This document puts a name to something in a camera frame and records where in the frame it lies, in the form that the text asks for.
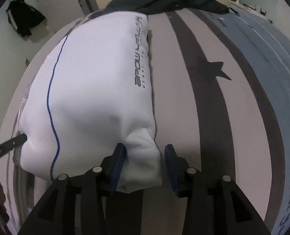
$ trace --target black jacket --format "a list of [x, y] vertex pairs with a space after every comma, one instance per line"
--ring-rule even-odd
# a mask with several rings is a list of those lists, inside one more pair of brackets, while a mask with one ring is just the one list
[[183, 8], [199, 9], [217, 14], [229, 13], [229, 8], [216, 0], [112, 0], [106, 9], [152, 15]]
[[11, 1], [7, 14], [9, 23], [22, 37], [30, 36], [30, 28], [39, 25], [45, 19], [42, 13], [27, 5], [24, 0]]

